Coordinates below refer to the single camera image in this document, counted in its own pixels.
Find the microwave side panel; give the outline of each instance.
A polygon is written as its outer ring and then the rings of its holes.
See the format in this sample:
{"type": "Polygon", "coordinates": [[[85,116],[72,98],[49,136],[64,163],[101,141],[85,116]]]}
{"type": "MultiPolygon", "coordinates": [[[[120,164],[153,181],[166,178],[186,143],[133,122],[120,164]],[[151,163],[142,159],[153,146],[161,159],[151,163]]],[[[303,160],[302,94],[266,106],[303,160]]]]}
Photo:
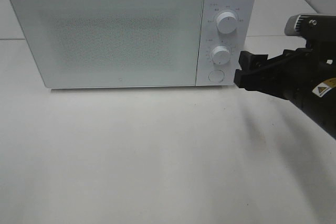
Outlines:
{"type": "Polygon", "coordinates": [[[233,85],[254,0],[204,0],[197,86],[233,85]]]}

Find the power level knob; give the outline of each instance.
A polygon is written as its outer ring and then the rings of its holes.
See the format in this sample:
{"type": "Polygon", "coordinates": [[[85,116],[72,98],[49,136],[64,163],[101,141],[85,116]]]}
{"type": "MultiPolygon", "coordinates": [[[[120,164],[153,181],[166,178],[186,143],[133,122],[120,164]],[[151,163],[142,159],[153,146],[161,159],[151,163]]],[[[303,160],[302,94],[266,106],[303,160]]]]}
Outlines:
{"type": "Polygon", "coordinates": [[[237,17],[231,11],[225,11],[216,18],[217,29],[222,34],[232,33],[237,28],[237,17]]]}
{"type": "Polygon", "coordinates": [[[224,65],[230,61],[231,52],[227,47],[216,47],[211,52],[212,61],[217,65],[224,65]]]}

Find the yellow warning sticker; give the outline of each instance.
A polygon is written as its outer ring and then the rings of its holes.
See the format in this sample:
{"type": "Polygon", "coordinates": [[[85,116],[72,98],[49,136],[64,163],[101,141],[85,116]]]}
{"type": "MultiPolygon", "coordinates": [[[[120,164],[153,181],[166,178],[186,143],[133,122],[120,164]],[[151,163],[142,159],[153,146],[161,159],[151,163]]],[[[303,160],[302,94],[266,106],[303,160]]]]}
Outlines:
{"type": "Polygon", "coordinates": [[[325,80],[324,82],[321,82],[320,84],[318,84],[312,90],[312,92],[318,97],[322,97],[335,87],[336,87],[336,78],[331,78],[331,79],[325,80]]]}

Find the white microwave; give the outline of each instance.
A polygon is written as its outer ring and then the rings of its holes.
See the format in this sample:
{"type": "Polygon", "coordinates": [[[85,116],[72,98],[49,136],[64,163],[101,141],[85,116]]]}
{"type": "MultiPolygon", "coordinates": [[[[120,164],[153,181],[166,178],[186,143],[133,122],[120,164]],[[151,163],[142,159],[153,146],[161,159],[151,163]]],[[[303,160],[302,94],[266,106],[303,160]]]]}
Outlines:
{"type": "Polygon", "coordinates": [[[254,0],[10,0],[48,88],[233,84],[254,0]]]}

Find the microwave window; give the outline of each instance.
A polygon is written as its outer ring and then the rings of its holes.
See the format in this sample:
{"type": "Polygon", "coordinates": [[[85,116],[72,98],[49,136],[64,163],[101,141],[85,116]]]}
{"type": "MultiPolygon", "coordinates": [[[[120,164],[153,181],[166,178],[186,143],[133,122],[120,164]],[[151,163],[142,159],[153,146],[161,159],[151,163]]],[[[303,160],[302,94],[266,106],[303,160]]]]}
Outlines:
{"type": "Polygon", "coordinates": [[[195,85],[203,0],[12,0],[47,87],[195,85]]]}

